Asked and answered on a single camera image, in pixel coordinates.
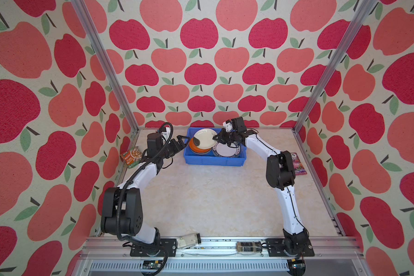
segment snack packet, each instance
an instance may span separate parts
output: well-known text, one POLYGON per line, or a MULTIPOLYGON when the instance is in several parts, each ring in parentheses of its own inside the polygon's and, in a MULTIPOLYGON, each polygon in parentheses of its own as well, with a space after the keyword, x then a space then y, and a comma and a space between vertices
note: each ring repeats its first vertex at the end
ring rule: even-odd
POLYGON ((120 156, 126 161, 127 167, 129 169, 138 165, 142 155, 143 154, 138 147, 133 147, 127 152, 120 154, 120 156))

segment metal pole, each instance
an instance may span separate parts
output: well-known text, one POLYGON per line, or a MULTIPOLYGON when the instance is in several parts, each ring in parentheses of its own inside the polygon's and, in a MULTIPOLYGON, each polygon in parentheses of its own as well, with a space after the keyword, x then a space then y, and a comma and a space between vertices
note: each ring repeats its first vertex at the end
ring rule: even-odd
POLYGON ((100 61, 101 67, 104 70, 104 73, 107 76, 107 79, 112 86, 112 90, 115 94, 116 100, 120 103, 120 107, 124 112, 124 115, 127 119, 127 122, 133 128, 134 133, 138 132, 138 124, 133 116, 133 112, 130 109, 129 102, 127 97, 124 94, 124 90, 121 87, 118 79, 116 78, 115 69, 112 66, 112 63, 109 59, 107 52, 105 51, 103 44, 98 35, 97 29, 94 25, 94 21, 89 14, 89 11, 83 0, 71 0, 71 3, 77 13, 78 18, 80 19, 81 24, 90 40, 92 47, 94 47, 95 54, 100 61))
POLYGON ((334 71, 336 70, 336 66, 340 63, 345 52, 348 50, 348 47, 353 42, 354 37, 357 35, 362 23, 365 21, 366 17, 368 16, 369 12, 373 8, 376 0, 363 0, 362 3, 359 5, 359 9, 354 14, 353 20, 348 25, 347 31, 342 37, 342 40, 337 46, 337 49, 334 51, 330 62, 328 63, 324 73, 320 77, 319 82, 317 83, 316 87, 313 89, 311 93, 310 99, 308 100, 307 104, 305 105, 302 113, 299 115, 299 118, 296 122, 296 125, 293 128, 295 133, 298 133, 301 127, 303 126, 305 119, 308 117, 311 109, 313 108, 314 104, 317 102, 317 98, 325 89, 328 81, 330 80, 331 76, 333 75, 334 71))

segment orange plate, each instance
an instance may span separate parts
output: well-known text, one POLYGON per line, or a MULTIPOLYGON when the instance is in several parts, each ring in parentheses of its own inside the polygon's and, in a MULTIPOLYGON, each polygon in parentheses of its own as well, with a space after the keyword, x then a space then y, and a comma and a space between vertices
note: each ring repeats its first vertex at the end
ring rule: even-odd
POLYGON ((190 140, 190 142, 188 143, 190 149, 195 152, 195 153, 205 153, 210 151, 210 148, 208 149, 200 149, 199 147, 195 146, 195 143, 193 143, 193 138, 190 140))

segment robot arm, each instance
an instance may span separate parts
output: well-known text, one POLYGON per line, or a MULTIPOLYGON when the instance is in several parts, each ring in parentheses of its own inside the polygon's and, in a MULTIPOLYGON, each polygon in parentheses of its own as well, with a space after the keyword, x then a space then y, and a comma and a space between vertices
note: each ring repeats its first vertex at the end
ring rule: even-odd
MULTIPOLYGON (((269 175, 267 175, 267 178, 271 178, 271 182, 276 181, 274 179, 277 177, 276 171, 279 170, 278 156, 282 156, 287 153, 289 154, 289 152, 281 152, 280 150, 275 148, 269 149, 269 147, 271 146, 267 144, 264 140, 260 139, 257 134, 252 134, 249 137, 247 137, 245 139, 245 145, 248 148, 254 150, 257 154, 259 154, 259 156, 262 157, 262 159, 268 160, 267 174, 269 175)), ((286 174, 286 177, 291 177, 291 175, 292 173, 286 174)), ((300 224, 302 223, 302 221, 299 217, 299 212, 297 211, 298 206, 296 205, 296 198, 294 197, 294 186, 288 186, 286 187, 286 189, 274 187, 274 189, 276 191, 279 203, 281 205, 282 217, 284 219, 284 230, 289 234, 301 233, 304 230, 304 228, 300 224)))
POLYGON ((290 152, 282 152, 270 146, 258 136, 256 131, 247 130, 242 117, 228 120, 223 125, 224 128, 213 138, 214 140, 228 146, 235 141, 240 142, 254 150, 262 159, 267 160, 266 179, 276 191, 284 219, 284 251, 290 256, 301 254, 310 241, 308 231, 299 216, 294 196, 296 175, 290 152))
MULTIPOLYGON (((242 117, 225 122, 224 127, 214 137, 215 140, 229 146, 234 141, 240 142, 254 150, 262 159, 267 160, 266 179, 276 191, 284 219, 284 251, 290 256, 299 255, 304 247, 309 245, 309 237, 299 217, 294 196, 295 174, 291 154, 271 147, 259 138, 257 132, 247 130, 242 117)), ((158 229, 143 223, 140 191, 159 173, 163 159, 170 158, 183 150, 190 140, 189 137, 178 136, 178 141, 172 139, 170 143, 163 144, 163 137, 171 136, 169 132, 171 131, 168 129, 165 132, 149 134, 147 156, 142 158, 138 170, 118 187, 105 191, 101 216, 101 230, 104 233, 116 235, 117 207, 120 206, 120 200, 126 201, 125 209, 122 209, 120 214, 121 235, 143 243, 159 245, 158 229), (126 190, 123 198, 121 198, 122 189, 126 190)))

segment apple wallpaper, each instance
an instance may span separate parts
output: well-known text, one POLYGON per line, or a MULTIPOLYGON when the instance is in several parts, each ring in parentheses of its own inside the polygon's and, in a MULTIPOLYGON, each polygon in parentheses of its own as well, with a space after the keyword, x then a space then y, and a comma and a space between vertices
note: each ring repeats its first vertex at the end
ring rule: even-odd
MULTIPOLYGON (((359 5, 83 1, 140 128, 293 127, 359 5)), ((131 132, 70 1, 0 1, 0 276, 72 273, 131 132)), ((373 273, 414 275, 414 0, 376 3, 299 134, 373 273)))
POLYGON ((99 226, 132 131, 93 53, 69 1, 0 1, 0 276, 70 275, 99 226))
MULTIPOLYGON (((293 126, 354 15, 338 12, 345 0, 97 1, 107 11, 100 39, 140 128, 238 116, 252 127, 293 126)), ((350 59, 368 35, 359 33, 350 59)), ((340 86, 336 72, 329 95, 340 86)))
POLYGON ((414 1, 379 1, 336 70, 304 124, 308 157, 374 275, 414 275, 414 1))

